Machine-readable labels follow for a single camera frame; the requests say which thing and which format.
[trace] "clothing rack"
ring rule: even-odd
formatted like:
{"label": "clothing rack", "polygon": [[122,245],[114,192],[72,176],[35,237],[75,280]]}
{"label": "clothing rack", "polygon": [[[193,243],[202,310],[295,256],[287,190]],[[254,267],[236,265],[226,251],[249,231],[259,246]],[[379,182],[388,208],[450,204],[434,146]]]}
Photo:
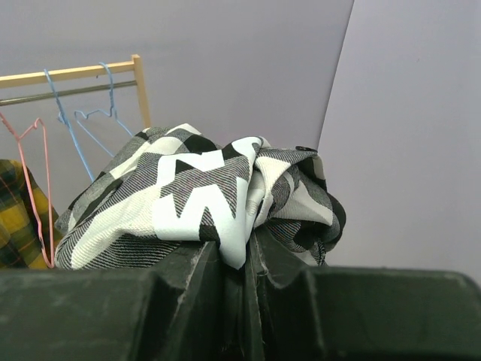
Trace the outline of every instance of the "clothing rack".
{"label": "clothing rack", "polygon": [[[144,66],[142,63],[142,58],[139,55],[135,54],[135,55],[132,55],[131,60],[128,62],[114,62],[111,64],[107,64],[107,66],[112,74],[126,73],[129,71],[134,72],[134,80],[114,83],[113,87],[122,88],[127,86],[137,86],[137,97],[138,97],[139,108],[141,109],[142,121],[144,123],[145,128],[150,128],[151,121],[150,121],[149,102],[147,99],[147,90],[145,87]],[[99,75],[106,75],[106,74],[107,74],[107,71],[101,65],[91,65],[91,66],[84,66],[80,68],[68,68],[68,69],[49,71],[49,76],[52,79],[52,81],[75,80],[75,79],[82,79],[85,77],[98,77]],[[28,73],[28,74],[8,75],[8,76],[0,77],[0,89],[42,84],[42,83],[47,83],[47,81],[48,81],[47,77],[45,76],[45,73],[43,71],[39,71],[36,73]],[[99,85],[99,86],[88,86],[88,87],[59,91],[58,95],[72,96],[75,94],[91,93],[91,92],[97,92],[97,91],[109,90],[109,89],[110,89],[110,84]],[[50,99],[54,97],[55,96],[53,93],[42,93],[42,94],[35,94],[33,96],[21,96],[21,97],[10,98],[10,99],[0,99],[0,107],[6,106],[6,105],[22,104],[27,102],[36,102],[38,100]]]}

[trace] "plaid fabric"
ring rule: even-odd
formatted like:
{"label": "plaid fabric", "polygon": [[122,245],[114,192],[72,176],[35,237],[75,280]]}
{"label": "plaid fabric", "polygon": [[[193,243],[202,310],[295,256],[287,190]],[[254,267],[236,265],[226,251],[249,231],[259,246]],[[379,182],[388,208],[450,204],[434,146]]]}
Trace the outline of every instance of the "plaid fabric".
{"label": "plaid fabric", "polygon": [[[29,177],[49,253],[48,199],[30,171]],[[55,210],[53,216],[55,221],[58,217]],[[56,245],[61,239],[62,234],[55,230]],[[0,268],[47,268],[22,163],[6,159],[0,159]]]}
{"label": "plaid fabric", "polygon": [[56,226],[60,268],[149,267],[182,241],[215,241],[239,269],[250,233],[266,224],[311,265],[340,238],[342,206],[327,193],[315,150],[262,137],[224,147],[188,124],[139,132]]}

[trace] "light gray wall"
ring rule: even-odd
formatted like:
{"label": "light gray wall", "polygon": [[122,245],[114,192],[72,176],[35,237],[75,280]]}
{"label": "light gray wall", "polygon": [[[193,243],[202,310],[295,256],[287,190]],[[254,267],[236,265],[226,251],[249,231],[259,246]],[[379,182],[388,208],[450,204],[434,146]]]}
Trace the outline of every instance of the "light gray wall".
{"label": "light gray wall", "polygon": [[356,0],[322,137],[348,224],[332,265],[481,283],[481,2]]}
{"label": "light gray wall", "polygon": [[[220,144],[263,135],[279,147],[315,147],[351,8],[352,0],[4,0],[0,74],[118,62],[139,53],[154,125],[191,123]],[[36,86],[32,93],[49,90]],[[0,91],[0,98],[25,91]],[[140,130],[135,90],[117,95],[119,115]],[[64,104],[70,111],[105,107],[107,94],[71,97]],[[89,178],[55,119],[54,101],[0,111],[19,131],[36,117],[47,122],[53,202],[63,211]],[[92,128],[113,150],[128,140],[108,120],[98,119]],[[79,138],[100,171],[108,156],[86,136]],[[29,166],[45,187],[41,136],[29,139]],[[0,157],[18,159],[2,127]]]}

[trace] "black and white fabric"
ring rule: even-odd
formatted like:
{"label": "black and white fabric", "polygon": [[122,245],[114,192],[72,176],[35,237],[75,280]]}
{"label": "black and white fabric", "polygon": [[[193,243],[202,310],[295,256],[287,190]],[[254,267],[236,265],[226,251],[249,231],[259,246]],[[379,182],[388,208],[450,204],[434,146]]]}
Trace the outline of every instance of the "black and white fabric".
{"label": "black and white fabric", "polygon": [[139,132],[58,219],[60,268],[149,267],[183,241],[215,241],[239,269],[265,224],[311,265],[339,239],[342,207],[315,150],[272,148],[262,137],[225,147],[188,124]]}

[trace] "yellow plaid shirt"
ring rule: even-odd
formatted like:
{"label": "yellow plaid shirt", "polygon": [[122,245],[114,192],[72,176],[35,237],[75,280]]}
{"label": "yellow plaid shirt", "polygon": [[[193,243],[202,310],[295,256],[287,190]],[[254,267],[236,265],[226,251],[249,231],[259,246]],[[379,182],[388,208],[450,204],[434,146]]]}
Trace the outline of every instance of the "yellow plaid shirt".
{"label": "yellow plaid shirt", "polygon": [[[30,183],[42,234],[50,255],[48,199],[29,171]],[[53,222],[58,214],[53,209]],[[54,229],[55,246],[62,234]],[[47,268],[38,239],[38,224],[32,210],[22,163],[0,159],[0,268]]]}

